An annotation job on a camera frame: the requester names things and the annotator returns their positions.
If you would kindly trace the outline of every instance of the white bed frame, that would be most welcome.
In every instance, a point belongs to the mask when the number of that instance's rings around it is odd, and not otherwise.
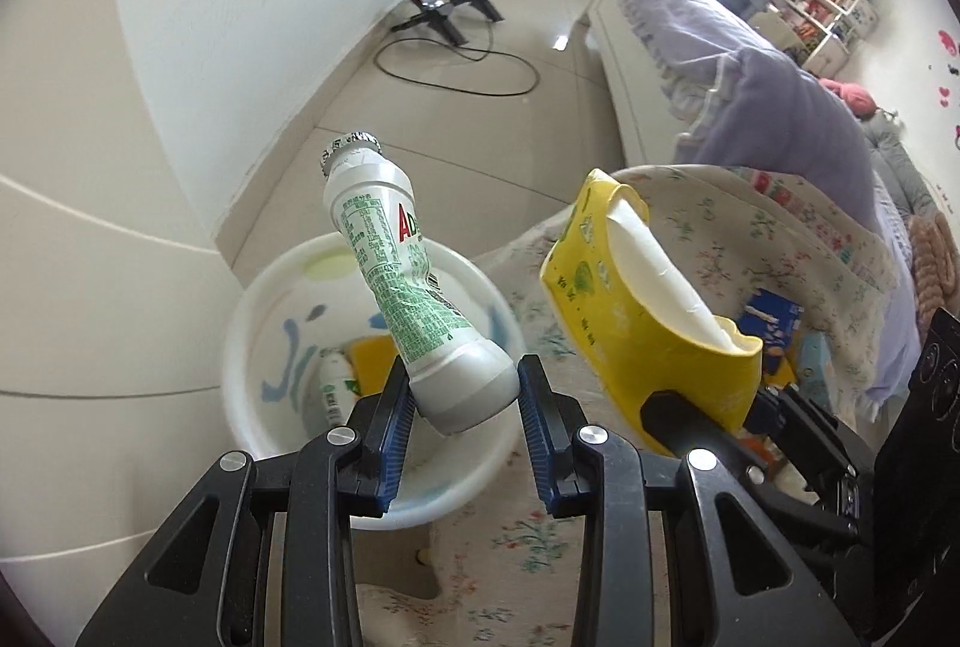
[[[667,109],[656,62],[630,29],[616,0],[589,0],[581,22],[600,47],[627,168],[669,165],[677,136],[689,130]]]

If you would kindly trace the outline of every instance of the black cable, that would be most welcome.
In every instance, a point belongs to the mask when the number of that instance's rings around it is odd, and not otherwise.
[[[430,86],[431,88],[434,88],[434,89],[445,89],[445,90],[448,90],[449,92],[462,92],[464,95],[479,95],[480,97],[484,97],[484,98],[516,98],[516,97],[520,97],[520,95],[527,95],[530,92],[533,92],[541,82],[541,75],[539,75],[539,70],[536,70],[536,67],[530,61],[523,59],[522,56],[512,55],[509,52],[493,51],[493,22],[487,23],[487,33],[488,33],[488,38],[490,39],[490,43],[488,44],[486,49],[477,49],[472,46],[460,46],[460,47],[452,46],[449,43],[443,43],[443,41],[436,40],[435,38],[396,38],[395,40],[390,41],[390,43],[384,45],[375,55],[373,55],[373,64],[376,66],[377,70],[379,70],[381,73],[387,74],[387,76],[391,77],[392,79],[401,80],[402,82],[411,83],[412,85]],[[443,46],[443,48],[448,49],[449,51],[452,51],[455,55],[462,56],[463,59],[467,59],[470,62],[480,62],[491,55],[512,56],[513,59],[518,59],[520,62],[522,62],[522,64],[526,65],[528,68],[530,68],[530,70],[534,72],[534,83],[528,86],[528,88],[518,92],[482,92],[478,89],[464,89],[464,88],[459,88],[459,86],[440,85],[440,83],[436,83],[436,82],[424,82],[423,80],[420,80],[420,79],[411,79],[409,76],[404,76],[404,75],[401,75],[400,73],[394,73],[391,70],[387,70],[387,68],[384,67],[382,62],[380,62],[380,57],[391,46],[395,46],[397,45],[397,43],[410,43],[413,41],[421,41],[424,43],[435,43],[438,46]],[[480,56],[469,56],[469,55],[465,55],[464,52],[480,52],[481,54]]]

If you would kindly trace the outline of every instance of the yellow package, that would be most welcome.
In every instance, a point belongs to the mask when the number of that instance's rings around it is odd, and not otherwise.
[[[796,384],[797,377],[785,357],[781,357],[781,364],[776,368],[775,374],[763,374],[763,381],[768,385],[779,387],[783,390],[788,384]]]
[[[648,218],[635,189],[593,171],[541,282],[620,412],[665,453],[640,424],[651,393],[674,390],[736,431],[760,386],[763,342],[709,313],[656,244]]]
[[[360,386],[360,396],[374,396],[383,391],[397,358],[397,347],[392,336],[371,336],[349,346],[347,357]]]

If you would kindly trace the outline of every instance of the gray cushion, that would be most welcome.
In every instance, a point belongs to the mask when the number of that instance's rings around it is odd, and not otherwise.
[[[896,211],[904,222],[913,215],[932,217],[936,203],[930,197],[923,177],[899,142],[899,126],[884,112],[877,112],[863,123],[870,162],[887,188]]]

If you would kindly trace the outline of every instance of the pink hat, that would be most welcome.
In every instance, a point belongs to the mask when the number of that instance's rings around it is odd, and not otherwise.
[[[846,103],[847,107],[853,112],[853,116],[867,119],[877,113],[877,101],[862,86],[834,82],[831,79],[821,79],[820,83]]]

